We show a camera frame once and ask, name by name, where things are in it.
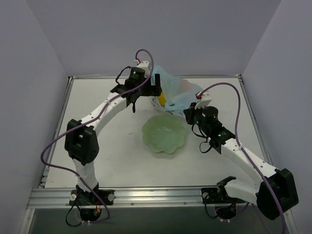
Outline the yellow fake fruit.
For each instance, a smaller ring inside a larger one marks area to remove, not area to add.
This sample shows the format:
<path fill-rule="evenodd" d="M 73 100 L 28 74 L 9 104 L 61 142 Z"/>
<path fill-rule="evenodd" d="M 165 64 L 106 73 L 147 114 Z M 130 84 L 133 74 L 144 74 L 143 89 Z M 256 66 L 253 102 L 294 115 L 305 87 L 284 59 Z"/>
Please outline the yellow fake fruit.
<path fill-rule="evenodd" d="M 166 105 L 166 98 L 164 92 L 161 92 L 160 96 L 157 97 L 160 106 L 164 107 Z"/>

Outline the light blue plastic bag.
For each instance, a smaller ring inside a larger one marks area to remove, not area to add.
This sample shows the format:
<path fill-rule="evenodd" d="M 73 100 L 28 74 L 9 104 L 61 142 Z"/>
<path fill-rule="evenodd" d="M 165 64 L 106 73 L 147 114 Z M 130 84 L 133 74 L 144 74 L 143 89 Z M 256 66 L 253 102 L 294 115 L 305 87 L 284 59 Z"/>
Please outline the light blue plastic bag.
<path fill-rule="evenodd" d="M 203 89 L 195 84 L 167 73 L 160 66 L 155 66 L 151 76 L 151 81 L 154 83 L 155 74 L 160 74 L 160 85 L 162 92 L 166 98 L 166 105 L 160 106 L 157 97 L 150 98 L 151 104 L 159 111 L 171 115 L 185 117 L 183 111 L 188 109 L 192 102 L 196 102 L 196 95 Z"/>

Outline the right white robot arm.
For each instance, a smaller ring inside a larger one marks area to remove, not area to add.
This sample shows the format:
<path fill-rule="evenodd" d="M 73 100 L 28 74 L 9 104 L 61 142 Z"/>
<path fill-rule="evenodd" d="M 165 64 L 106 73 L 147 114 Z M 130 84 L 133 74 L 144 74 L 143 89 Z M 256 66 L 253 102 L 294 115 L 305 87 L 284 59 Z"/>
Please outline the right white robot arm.
<path fill-rule="evenodd" d="M 268 219 L 274 220 L 299 203 L 294 177 L 288 169 L 278 169 L 259 158 L 238 142 L 237 137 L 218 120 L 213 106 L 196 108 L 196 103 L 183 111 L 186 122 L 197 126 L 211 149 L 225 156 L 253 180 L 248 184 L 229 176 L 217 183 L 216 195 L 224 203 L 237 200 L 255 204 Z"/>

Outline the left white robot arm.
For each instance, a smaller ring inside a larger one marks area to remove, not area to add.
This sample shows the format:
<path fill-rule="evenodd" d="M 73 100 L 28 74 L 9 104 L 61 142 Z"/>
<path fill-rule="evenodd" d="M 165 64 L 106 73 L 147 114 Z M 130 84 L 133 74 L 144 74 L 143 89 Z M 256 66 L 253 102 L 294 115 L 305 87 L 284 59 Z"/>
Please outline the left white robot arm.
<path fill-rule="evenodd" d="M 74 162 L 78 173 L 77 188 L 82 190 L 80 197 L 86 204 L 94 204 L 98 200 L 94 160 L 99 153 L 98 135 L 101 130 L 130 104 L 135 112 L 135 102 L 139 97 L 158 97 L 162 92 L 160 74 L 156 73 L 152 82 L 145 73 L 138 66 L 132 67 L 125 82 L 118 83 L 101 105 L 82 119 L 72 119 L 67 124 L 64 148 Z"/>

